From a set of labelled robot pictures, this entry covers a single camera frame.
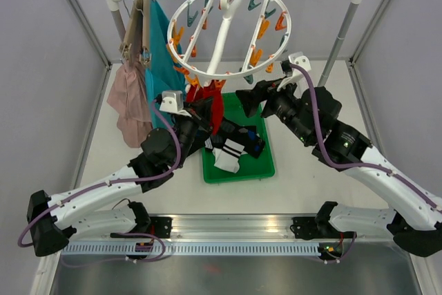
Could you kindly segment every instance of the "white table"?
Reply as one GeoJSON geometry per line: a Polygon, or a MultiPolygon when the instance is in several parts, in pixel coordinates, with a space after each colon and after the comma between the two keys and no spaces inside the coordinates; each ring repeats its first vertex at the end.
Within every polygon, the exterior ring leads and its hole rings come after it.
{"type": "MultiPolygon", "coordinates": [[[[198,68],[205,64],[196,64],[198,68]]],[[[219,71],[241,67],[241,63],[221,63],[219,71]]],[[[325,61],[312,61],[312,76],[318,81],[325,61]]],[[[110,74],[104,101],[90,146],[81,185],[98,180],[128,163],[141,149],[128,148],[117,129],[117,112],[107,103],[107,96],[119,65],[110,74]]],[[[279,66],[272,74],[258,73],[261,79],[281,77],[279,66]]],[[[241,79],[227,80],[223,92],[250,88],[241,79]]],[[[339,119],[366,134],[361,112],[344,61],[337,61],[330,74],[327,89],[342,104],[339,119]]],[[[222,184],[207,184],[202,177],[202,157],[198,151],[190,156],[184,168],[172,180],[131,197],[143,202],[149,213],[316,213],[326,200],[356,207],[386,208],[385,201],[352,178],[321,164],[311,155],[311,148],[281,124],[276,116],[265,120],[276,174],[272,178],[222,184]]]]}

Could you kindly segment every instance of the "perforated metal strip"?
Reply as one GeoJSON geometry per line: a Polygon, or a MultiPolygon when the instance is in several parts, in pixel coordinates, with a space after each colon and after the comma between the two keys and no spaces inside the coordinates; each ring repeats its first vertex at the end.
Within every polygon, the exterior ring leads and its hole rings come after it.
{"type": "MultiPolygon", "coordinates": [[[[319,256],[317,242],[166,242],[166,255],[178,256],[319,256]]],[[[77,241],[63,255],[159,254],[157,242],[149,251],[139,250],[135,242],[77,241]]]]}

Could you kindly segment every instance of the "teal cloth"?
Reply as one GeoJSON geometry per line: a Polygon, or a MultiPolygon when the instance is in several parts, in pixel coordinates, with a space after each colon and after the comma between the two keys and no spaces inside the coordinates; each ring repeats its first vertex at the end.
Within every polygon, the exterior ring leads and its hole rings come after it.
{"type": "MultiPolygon", "coordinates": [[[[151,102],[165,90],[179,90],[184,94],[184,75],[173,69],[173,60],[167,50],[167,27],[169,19],[156,0],[151,1],[151,69],[146,69],[146,91],[149,108],[151,102]]],[[[169,114],[163,113],[171,124],[169,114]]],[[[165,125],[151,110],[152,127],[165,128],[165,125]]]]}

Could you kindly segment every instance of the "green bin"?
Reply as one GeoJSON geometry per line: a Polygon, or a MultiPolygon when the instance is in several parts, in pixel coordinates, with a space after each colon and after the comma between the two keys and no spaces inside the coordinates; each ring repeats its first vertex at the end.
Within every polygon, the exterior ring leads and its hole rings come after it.
{"type": "Polygon", "coordinates": [[[223,171],[214,166],[215,156],[211,151],[202,150],[202,168],[204,181],[207,183],[221,183],[243,180],[270,178],[275,174],[275,166],[271,156],[270,141],[267,136],[264,119],[261,118],[261,105],[258,112],[247,118],[242,110],[242,105],[235,93],[224,93],[224,116],[241,126],[256,126],[259,136],[265,141],[265,148],[258,159],[250,155],[242,155],[238,160],[240,170],[237,173],[223,171]]]}

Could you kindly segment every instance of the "reflective floor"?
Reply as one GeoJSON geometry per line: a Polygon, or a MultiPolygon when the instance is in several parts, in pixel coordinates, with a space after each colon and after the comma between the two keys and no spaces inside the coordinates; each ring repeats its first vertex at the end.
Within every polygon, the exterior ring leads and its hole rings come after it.
{"type": "MultiPolygon", "coordinates": [[[[65,256],[70,264],[103,257],[65,256]]],[[[300,257],[173,256],[155,263],[59,267],[54,295],[421,294],[410,257],[397,247],[356,244],[341,264],[300,257]]]]}

